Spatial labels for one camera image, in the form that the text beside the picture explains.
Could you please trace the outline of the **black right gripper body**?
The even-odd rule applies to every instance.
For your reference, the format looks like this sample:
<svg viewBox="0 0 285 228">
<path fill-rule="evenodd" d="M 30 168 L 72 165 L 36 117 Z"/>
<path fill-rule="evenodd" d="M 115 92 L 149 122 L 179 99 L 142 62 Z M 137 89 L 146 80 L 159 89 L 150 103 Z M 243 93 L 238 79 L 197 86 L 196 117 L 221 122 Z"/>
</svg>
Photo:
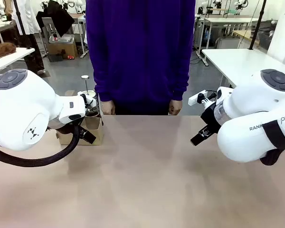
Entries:
<svg viewBox="0 0 285 228">
<path fill-rule="evenodd" d="M 217 133 L 220 129 L 220 124 L 217 122 L 215 116 L 214 116 L 214 109 L 216 105 L 211 104 L 209 107 L 207 107 L 204 112 L 201 115 L 201 119 L 206 124 L 207 129 L 211 133 Z"/>
</svg>

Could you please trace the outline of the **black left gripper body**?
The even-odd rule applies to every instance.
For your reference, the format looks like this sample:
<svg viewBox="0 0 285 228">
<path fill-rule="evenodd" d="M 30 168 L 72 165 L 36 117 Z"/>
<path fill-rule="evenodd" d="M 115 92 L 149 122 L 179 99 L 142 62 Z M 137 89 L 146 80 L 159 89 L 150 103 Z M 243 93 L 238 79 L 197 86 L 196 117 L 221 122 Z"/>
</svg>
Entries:
<svg viewBox="0 0 285 228">
<path fill-rule="evenodd" d="M 84 126 L 84 120 L 85 120 L 85 117 L 82 117 L 81 119 L 80 119 L 80 121 L 78 122 L 78 130 L 79 131 L 86 131 L 87 129 L 86 129 L 86 127 Z"/>
</svg>

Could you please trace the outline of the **person's right hand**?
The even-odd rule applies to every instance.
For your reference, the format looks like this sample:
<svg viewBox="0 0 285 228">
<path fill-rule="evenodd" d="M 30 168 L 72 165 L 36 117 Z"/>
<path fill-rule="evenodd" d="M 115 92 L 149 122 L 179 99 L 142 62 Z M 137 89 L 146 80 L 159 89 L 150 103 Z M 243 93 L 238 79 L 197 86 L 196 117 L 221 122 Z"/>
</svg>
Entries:
<svg viewBox="0 0 285 228">
<path fill-rule="evenodd" d="M 104 115 L 115 115 L 115 105 L 113 101 L 101 102 L 101 110 Z"/>
</svg>

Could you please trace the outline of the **person's left hand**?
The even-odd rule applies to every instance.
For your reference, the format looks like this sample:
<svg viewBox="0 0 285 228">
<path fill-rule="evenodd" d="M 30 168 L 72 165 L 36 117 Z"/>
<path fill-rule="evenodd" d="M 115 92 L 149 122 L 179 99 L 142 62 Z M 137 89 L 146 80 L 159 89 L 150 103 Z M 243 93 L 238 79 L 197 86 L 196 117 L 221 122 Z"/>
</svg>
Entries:
<svg viewBox="0 0 285 228">
<path fill-rule="evenodd" d="M 182 109 L 182 101 L 171 100 L 169 103 L 169 115 L 178 115 Z"/>
</svg>

